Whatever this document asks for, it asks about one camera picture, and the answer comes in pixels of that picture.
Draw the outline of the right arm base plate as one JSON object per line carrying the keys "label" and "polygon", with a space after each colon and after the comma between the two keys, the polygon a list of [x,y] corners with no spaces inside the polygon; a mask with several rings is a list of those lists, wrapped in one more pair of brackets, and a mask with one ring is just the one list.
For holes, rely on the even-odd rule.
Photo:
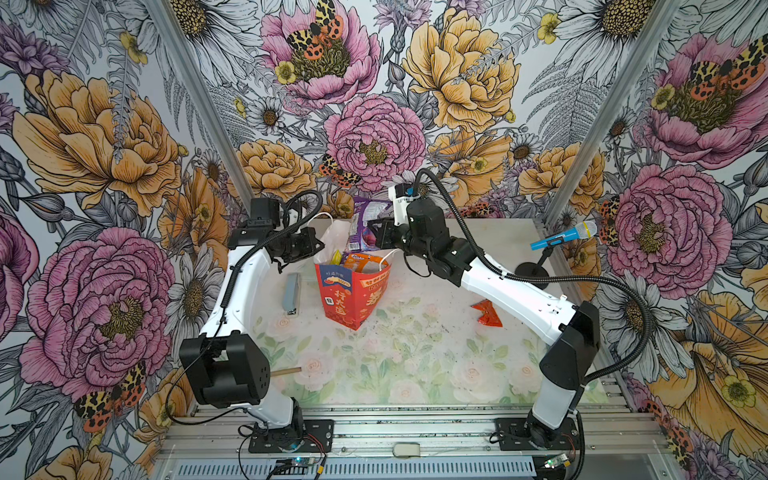
{"label": "right arm base plate", "polygon": [[577,422],[571,417],[556,429],[522,416],[496,418],[489,442],[502,451],[576,451],[582,446]]}

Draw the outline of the yellow snack bag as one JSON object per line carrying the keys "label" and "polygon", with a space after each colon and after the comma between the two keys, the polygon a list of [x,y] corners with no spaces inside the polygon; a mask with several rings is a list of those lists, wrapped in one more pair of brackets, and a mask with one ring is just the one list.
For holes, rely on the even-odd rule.
{"label": "yellow snack bag", "polygon": [[342,262],[343,262],[343,257],[344,257],[344,255],[343,255],[343,253],[340,250],[335,250],[333,255],[332,255],[332,257],[331,257],[331,259],[330,259],[330,261],[329,261],[329,264],[330,265],[341,265]]}

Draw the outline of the small red snack packet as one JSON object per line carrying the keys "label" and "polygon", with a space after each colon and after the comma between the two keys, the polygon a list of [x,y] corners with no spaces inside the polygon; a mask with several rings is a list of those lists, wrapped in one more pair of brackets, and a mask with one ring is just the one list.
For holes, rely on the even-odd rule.
{"label": "small red snack packet", "polygon": [[490,300],[484,299],[479,301],[473,304],[471,308],[480,312],[480,316],[477,319],[480,325],[494,328],[503,327],[503,323]]}

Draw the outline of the orange snack packet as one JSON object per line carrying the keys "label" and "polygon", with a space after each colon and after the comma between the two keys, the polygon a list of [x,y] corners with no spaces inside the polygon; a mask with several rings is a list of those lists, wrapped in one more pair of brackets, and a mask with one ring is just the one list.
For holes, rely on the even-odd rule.
{"label": "orange snack packet", "polygon": [[347,254],[341,266],[354,273],[373,274],[387,269],[389,263],[383,257],[358,252]]}

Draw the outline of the red paper gift bag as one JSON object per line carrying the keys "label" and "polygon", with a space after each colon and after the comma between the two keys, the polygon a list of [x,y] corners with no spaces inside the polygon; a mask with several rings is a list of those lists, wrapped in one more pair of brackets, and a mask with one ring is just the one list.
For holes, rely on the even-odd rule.
{"label": "red paper gift bag", "polygon": [[310,224],[320,227],[320,240],[325,243],[325,248],[313,257],[324,314],[328,319],[357,331],[375,312],[388,288],[394,252],[361,252],[383,257],[389,267],[373,274],[354,273],[341,265],[329,264],[335,250],[340,250],[344,257],[350,253],[346,247],[350,221],[335,219],[329,213],[322,212]]}

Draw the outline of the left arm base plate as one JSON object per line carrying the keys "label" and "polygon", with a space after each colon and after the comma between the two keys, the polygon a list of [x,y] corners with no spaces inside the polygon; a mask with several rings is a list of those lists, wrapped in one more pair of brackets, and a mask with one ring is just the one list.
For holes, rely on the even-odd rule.
{"label": "left arm base plate", "polygon": [[247,450],[252,454],[329,453],[332,450],[335,422],[330,419],[304,420],[287,427],[267,429],[263,422],[253,424]]}

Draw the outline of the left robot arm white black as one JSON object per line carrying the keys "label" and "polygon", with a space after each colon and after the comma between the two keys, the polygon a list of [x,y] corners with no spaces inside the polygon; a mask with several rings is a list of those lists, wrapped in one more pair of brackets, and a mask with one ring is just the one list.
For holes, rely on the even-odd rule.
{"label": "left robot arm white black", "polygon": [[222,415],[242,411],[254,432],[286,450],[306,435],[298,402],[270,386],[269,361],[250,333],[257,293],[272,268],[308,259],[324,244],[310,221],[322,196],[308,190],[288,201],[254,198],[248,217],[228,243],[228,267],[213,310],[200,333],[182,341],[179,359],[195,400]]}

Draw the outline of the purple snack packet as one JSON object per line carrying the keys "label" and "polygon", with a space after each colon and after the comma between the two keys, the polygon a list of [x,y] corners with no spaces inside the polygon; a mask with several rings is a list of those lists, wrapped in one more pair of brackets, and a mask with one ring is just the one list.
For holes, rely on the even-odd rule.
{"label": "purple snack packet", "polygon": [[347,251],[350,253],[376,251],[376,237],[368,223],[388,217],[391,213],[392,205],[389,201],[355,197]]}

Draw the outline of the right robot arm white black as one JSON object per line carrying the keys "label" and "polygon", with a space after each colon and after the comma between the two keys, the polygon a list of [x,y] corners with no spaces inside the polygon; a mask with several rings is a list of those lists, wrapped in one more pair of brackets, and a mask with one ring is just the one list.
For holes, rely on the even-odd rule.
{"label": "right robot arm white black", "polygon": [[599,315],[588,302],[573,304],[539,288],[539,279],[516,280],[468,237],[450,234],[442,209],[417,197],[408,184],[388,189],[393,215],[370,227],[381,249],[424,260],[429,273],[480,295],[511,314],[549,347],[539,363],[543,380],[532,409],[514,438],[544,449],[561,434],[579,403],[599,350]]}

